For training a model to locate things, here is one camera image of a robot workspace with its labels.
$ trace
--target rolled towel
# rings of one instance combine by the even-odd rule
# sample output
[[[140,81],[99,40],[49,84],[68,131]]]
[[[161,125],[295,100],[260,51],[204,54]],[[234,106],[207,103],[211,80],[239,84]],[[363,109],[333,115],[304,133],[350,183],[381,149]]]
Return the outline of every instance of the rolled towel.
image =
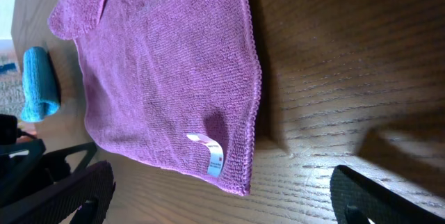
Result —
[[[22,120],[25,122],[40,122],[60,108],[56,80],[42,47],[32,47],[24,54],[23,91]]]

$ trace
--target brown tabletop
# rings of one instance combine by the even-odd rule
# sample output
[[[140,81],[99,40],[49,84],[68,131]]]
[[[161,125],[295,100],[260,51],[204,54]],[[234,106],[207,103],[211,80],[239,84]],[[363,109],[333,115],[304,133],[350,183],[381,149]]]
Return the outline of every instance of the brown tabletop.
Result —
[[[76,49],[47,18],[57,0],[16,0],[21,57],[46,48],[62,89],[37,124],[49,150],[91,141]],[[264,71],[252,193],[100,152],[117,190],[106,223],[335,223],[344,164],[445,217],[445,0],[250,0]]]

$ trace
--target pink cloth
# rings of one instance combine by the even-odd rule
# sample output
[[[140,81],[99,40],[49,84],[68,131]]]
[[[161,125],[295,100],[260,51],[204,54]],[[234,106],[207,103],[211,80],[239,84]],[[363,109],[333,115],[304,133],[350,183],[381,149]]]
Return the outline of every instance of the pink cloth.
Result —
[[[77,45],[100,147],[249,193],[261,68],[248,0],[60,0],[48,23]],[[220,143],[219,177],[187,133]]]

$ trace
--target towel label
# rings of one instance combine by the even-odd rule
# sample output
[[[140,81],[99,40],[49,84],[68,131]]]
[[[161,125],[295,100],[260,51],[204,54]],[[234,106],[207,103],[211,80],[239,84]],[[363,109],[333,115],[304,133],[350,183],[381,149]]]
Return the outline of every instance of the towel label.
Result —
[[[187,134],[187,137],[190,140],[195,141],[196,143],[201,143],[209,148],[210,162],[209,167],[207,168],[207,173],[213,177],[218,177],[224,164],[224,154],[220,144],[204,134]]]

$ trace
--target terry cloth fabric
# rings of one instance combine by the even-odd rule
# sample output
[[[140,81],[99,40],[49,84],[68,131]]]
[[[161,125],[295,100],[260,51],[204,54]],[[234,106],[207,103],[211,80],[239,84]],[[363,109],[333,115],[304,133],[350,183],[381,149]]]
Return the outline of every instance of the terry cloth fabric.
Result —
[[[261,68],[248,0],[60,0],[48,23],[77,45],[100,147],[249,193]],[[187,133],[222,146],[219,177]]]
[[[23,92],[25,105],[21,119],[25,122],[42,121],[60,107],[49,57],[41,47],[30,48],[23,56]]]

